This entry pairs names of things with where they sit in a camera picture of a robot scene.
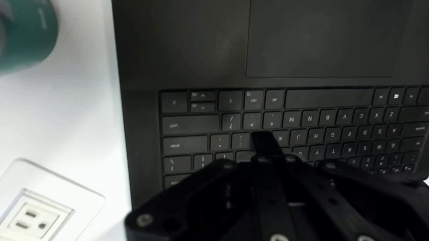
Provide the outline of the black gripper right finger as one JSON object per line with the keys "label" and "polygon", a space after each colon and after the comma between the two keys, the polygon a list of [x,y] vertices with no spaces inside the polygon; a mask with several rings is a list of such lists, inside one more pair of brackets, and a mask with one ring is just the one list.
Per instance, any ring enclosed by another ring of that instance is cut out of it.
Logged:
{"label": "black gripper right finger", "polygon": [[333,160],[317,168],[286,157],[287,176],[342,241],[429,241],[425,182],[397,182]]}

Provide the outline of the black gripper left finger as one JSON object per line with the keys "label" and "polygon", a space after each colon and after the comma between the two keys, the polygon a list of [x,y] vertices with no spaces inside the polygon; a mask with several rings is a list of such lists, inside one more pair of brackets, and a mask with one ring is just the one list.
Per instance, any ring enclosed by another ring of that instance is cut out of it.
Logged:
{"label": "black gripper left finger", "polygon": [[248,162],[215,161],[168,188],[125,220],[128,241],[287,241],[287,209],[268,132],[251,136]]}

